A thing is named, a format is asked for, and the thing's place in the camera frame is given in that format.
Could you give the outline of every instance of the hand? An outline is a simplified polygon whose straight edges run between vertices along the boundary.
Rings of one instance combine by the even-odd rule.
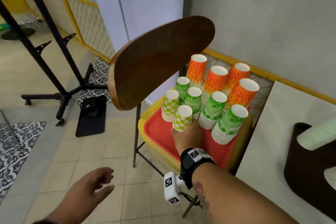
[[[93,170],[77,181],[65,195],[57,208],[46,219],[57,224],[80,224],[114,189],[109,184],[113,170],[101,167]]]
[[[183,132],[178,132],[172,128],[171,133],[175,140],[175,146],[179,153],[187,148],[199,148],[201,144],[201,131],[198,125],[198,120],[194,119],[189,127]]]

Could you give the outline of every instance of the tattoo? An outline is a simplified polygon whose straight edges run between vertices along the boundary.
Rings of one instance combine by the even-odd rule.
[[[205,199],[203,185],[200,182],[196,182],[194,185],[194,189],[196,191],[196,194],[198,195],[199,200],[201,201],[204,210],[207,212],[209,218],[212,219],[212,215],[210,213],[210,203]]]

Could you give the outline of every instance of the red tray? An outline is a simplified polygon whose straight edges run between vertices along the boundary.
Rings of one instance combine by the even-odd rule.
[[[180,161],[179,154],[176,150],[174,138],[171,134],[172,122],[167,122],[162,119],[161,108],[159,108],[144,125],[146,136],[152,139],[158,146],[163,148],[175,159]],[[201,148],[204,149],[215,160],[220,168],[225,168],[227,161],[231,155],[235,142],[239,137],[239,133],[227,145],[216,143],[211,136],[211,130],[200,127],[202,132]]]

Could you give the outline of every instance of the caster wheel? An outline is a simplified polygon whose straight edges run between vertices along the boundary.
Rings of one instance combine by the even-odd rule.
[[[57,124],[56,124],[56,126],[58,127],[58,126],[64,126],[64,124],[65,124],[65,120],[62,118],[62,119],[60,119],[59,120],[59,122],[57,122]]]
[[[31,102],[31,100],[30,99],[26,99],[26,102],[25,102],[25,104],[24,105],[32,105],[32,102]]]

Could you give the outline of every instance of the person's right arm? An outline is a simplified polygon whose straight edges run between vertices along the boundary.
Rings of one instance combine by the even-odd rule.
[[[179,154],[188,148],[199,148],[201,134],[197,120],[184,132],[173,129],[172,133]],[[272,201],[212,163],[204,163],[194,171],[192,184],[214,224],[297,224]]]

